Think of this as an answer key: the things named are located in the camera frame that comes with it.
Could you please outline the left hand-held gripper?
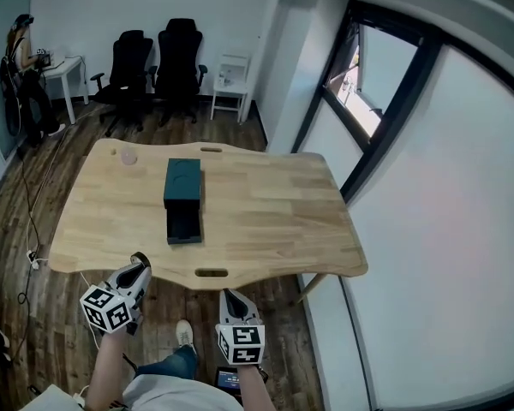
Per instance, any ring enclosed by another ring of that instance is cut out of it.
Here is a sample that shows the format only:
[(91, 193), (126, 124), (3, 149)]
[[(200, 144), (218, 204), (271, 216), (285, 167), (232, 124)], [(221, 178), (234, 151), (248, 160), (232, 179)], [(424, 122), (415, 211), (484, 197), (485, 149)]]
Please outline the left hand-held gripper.
[(103, 333), (122, 328), (134, 336), (142, 321), (141, 304), (151, 281), (151, 263), (142, 252), (99, 285), (91, 285), (80, 304), (88, 324)]

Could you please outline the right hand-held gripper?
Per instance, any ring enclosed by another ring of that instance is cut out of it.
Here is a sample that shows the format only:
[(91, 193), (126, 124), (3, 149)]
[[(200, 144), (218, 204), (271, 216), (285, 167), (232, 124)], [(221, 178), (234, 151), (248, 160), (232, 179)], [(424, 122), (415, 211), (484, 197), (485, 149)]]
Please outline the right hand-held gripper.
[(259, 365), (266, 339), (256, 305), (234, 289), (219, 296), (218, 347), (230, 365)]

